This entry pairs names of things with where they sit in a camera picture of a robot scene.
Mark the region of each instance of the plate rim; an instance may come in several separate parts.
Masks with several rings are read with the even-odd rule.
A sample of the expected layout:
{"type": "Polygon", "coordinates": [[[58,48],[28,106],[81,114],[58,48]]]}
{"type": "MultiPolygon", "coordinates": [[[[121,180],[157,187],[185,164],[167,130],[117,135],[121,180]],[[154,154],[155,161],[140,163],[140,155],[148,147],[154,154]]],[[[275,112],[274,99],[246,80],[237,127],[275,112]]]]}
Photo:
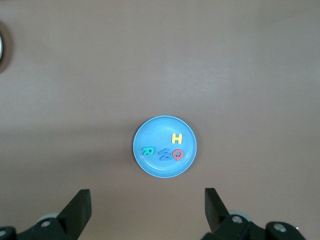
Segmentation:
{"type": "Polygon", "coordinates": [[[136,131],[136,133],[134,135],[134,139],[133,139],[133,144],[132,144],[133,155],[134,155],[135,161],[138,163],[140,168],[143,169],[147,174],[150,174],[151,176],[154,176],[154,177],[157,177],[157,178],[164,178],[164,179],[173,178],[173,177],[176,177],[176,176],[181,175],[182,173],[184,173],[192,165],[192,163],[194,162],[194,160],[196,158],[196,155],[197,155],[197,148],[198,148],[198,146],[197,146],[197,138],[196,138],[196,135],[195,135],[194,131],[191,129],[191,127],[185,121],[183,121],[182,119],[180,119],[180,118],[178,118],[176,116],[171,116],[171,115],[155,116],[155,117],[152,117],[152,118],[148,119],[147,121],[145,121],[138,128],[138,130],[136,131]],[[194,139],[194,156],[193,156],[192,160],[190,161],[189,165],[187,165],[187,167],[183,171],[179,172],[178,174],[173,174],[173,175],[170,175],[170,176],[161,176],[161,175],[156,175],[156,174],[150,173],[145,168],[143,168],[140,165],[139,161],[137,160],[137,156],[136,156],[136,152],[135,152],[135,142],[136,142],[136,139],[137,139],[138,132],[140,131],[141,128],[143,128],[144,125],[146,125],[147,123],[149,123],[151,121],[154,121],[155,119],[158,119],[158,118],[171,118],[171,119],[178,120],[179,122],[183,123],[190,130],[190,132],[192,133],[192,137],[194,139]]]}

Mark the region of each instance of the screw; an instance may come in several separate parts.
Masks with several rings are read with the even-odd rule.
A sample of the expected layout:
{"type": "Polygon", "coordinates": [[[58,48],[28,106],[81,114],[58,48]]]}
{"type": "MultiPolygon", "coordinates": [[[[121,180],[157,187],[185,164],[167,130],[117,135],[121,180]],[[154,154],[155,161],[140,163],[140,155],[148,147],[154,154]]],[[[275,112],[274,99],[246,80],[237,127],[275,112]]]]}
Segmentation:
{"type": "Polygon", "coordinates": [[[45,227],[47,227],[47,226],[49,226],[50,225],[50,221],[44,221],[43,223],[41,223],[41,227],[42,228],[45,228],[45,227]]]}
{"type": "Polygon", "coordinates": [[[285,226],[283,226],[281,223],[275,223],[273,225],[273,227],[275,228],[275,230],[281,232],[281,233],[285,233],[287,231],[287,229],[285,228],[285,226]]]}
{"type": "Polygon", "coordinates": [[[239,217],[239,216],[233,216],[233,217],[232,217],[232,221],[233,221],[234,223],[236,223],[236,224],[242,224],[242,223],[243,223],[242,218],[239,217]]]}

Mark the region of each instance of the round object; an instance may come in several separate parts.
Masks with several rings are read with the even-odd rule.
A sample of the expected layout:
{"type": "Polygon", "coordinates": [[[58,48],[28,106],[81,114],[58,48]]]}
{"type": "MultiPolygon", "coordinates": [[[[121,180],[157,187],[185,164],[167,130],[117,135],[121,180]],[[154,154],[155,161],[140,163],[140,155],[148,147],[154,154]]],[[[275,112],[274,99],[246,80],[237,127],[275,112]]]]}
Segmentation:
{"type": "Polygon", "coordinates": [[[285,228],[285,226],[283,226],[281,223],[275,223],[273,225],[274,229],[281,232],[281,233],[285,233],[287,231],[287,229],[285,228]]]}
{"type": "Polygon", "coordinates": [[[46,215],[40,217],[36,222],[39,223],[44,219],[55,219],[58,215],[59,215],[59,213],[46,214],[46,215]]]}
{"type": "Polygon", "coordinates": [[[229,210],[230,215],[239,215],[244,217],[248,222],[252,222],[252,218],[244,211],[237,211],[237,210],[229,210]]]}
{"type": "Polygon", "coordinates": [[[242,223],[243,223],[241,217],[239,217],[239,216],[233,216],[233,217],[232,217],[232,221],[233,221],[234,223],[236,223],[236,224],[242,224],[242,223]]]}
{"type": "Polygon", "coordinates": [[[41,223],[41,227],[42,228],[45,228],[45,227],[48,227],[49,225],[51,224],[50,220],[47,220],[47,221],[44,221],[43,223],[41,223]]]}
{"type": "Polygon", "coordinates": [[[7,232],[6,232],[5,230],[0,231],[0,237],[6,235],[6,233],[7,233],[7,232]]]}
{"type": "Polygon", "coordinates": [[[133,154],[140,167],[159,178],[182,174],[197,153],[194,132],[181,119],[157,116],[146,121],[136,132],[133,154]]]}

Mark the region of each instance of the blue plate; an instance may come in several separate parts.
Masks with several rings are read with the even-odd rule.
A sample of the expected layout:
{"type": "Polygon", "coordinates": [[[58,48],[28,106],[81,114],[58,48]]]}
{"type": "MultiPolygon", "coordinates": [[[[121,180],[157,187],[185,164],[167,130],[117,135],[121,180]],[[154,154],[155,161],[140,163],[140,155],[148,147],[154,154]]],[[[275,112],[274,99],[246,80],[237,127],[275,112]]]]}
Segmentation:
{"type": "Polygon", "coordinates": [[[146,121],[136,132],[133,153],[148,174],[159,178],[175,177],[194,161],[196,136],[181,119],[157,116],[146,121]]]}

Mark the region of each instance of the bolt head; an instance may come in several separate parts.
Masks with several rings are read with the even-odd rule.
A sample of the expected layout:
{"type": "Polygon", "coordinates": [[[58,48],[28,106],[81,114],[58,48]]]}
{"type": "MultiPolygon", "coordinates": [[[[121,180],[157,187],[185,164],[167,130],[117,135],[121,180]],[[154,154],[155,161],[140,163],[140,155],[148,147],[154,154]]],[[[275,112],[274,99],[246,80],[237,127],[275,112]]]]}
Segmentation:
{"type": "Polygon", "coordinates": [[[233,217],[232,217],[232,221],[233,221],[234,223],[236,223],[236,224],[242,224],[242,223],[243,223],[242,218],[239,217],[239,216],[233,216],[233,217]]]}
{"type": "Polygon", "coordinates": [[[283,226],[281,223],[275,223],[273,225],[274,229],[281,232],[281,233],[285,233],[287,231],[287,229],[285,228],[285,226],[283,226]]]}
{"type": "Polygon", "coordinates": [[[50,221],[48,220],[48,221],[44,221],[43,223],[41,223],[41,227],[42,228],[45,228],[45,227],[47,227],[47,226],[49,226],[50,225],[50,221]]]}
{"type": "Polygon", "coordinates": [[[7,233],[7,232],[6,232],[5,230],[0,231],[0,237],[6,235],[6,233],[7,233]]]}

